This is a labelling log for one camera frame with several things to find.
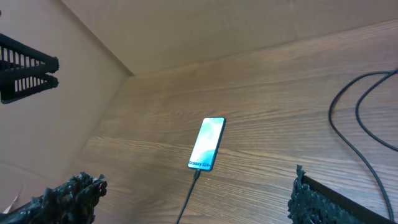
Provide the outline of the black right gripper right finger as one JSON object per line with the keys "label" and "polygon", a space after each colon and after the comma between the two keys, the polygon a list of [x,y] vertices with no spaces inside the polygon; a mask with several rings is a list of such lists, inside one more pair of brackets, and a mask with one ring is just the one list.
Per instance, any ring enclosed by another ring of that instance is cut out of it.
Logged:
{"label": "black right gripper right finger", "polygon": [[293,224],[388,224],[389,220],[305,175],[302,166],[288,201]]}

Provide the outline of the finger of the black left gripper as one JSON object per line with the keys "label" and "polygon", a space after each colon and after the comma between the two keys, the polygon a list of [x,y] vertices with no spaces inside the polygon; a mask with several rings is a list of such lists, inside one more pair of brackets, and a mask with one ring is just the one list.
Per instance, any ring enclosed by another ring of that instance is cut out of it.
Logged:
{"label": "finger of the black left gripper", "polygon": [[57,57],[49,56],[1,34],[1,77],[22,78],[55,73],[58,69]]}
{"label": "finger of the black left gripper", "polygon": [[30,95],[58,87],[58,79],[47,74],[24,77],[1,83],[1,103],[9,104]]}

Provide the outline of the blue Samsung Galaxy smartphone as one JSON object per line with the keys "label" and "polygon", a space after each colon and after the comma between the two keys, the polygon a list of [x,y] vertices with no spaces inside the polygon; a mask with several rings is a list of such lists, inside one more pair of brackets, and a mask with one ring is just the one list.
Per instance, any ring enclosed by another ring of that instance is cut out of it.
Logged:
{"label": "blue Samsung Galaxy smartphone", "polygon": [[225,123],[224,117],[203,119],[188,160],[188,168],[207,172],[213,169]]}

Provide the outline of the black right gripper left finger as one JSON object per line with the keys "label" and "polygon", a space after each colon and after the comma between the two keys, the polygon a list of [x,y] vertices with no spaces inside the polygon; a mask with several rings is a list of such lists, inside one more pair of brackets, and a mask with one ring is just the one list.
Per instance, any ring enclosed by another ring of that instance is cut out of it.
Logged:
{"label": "black right gripper left finger", "polygon": [[92,224],[95,207],[107,193],[107,181],[101,174],[94,178],[85,172],[71,177],[55,189],[9,212],[1,214],[4,224]]}

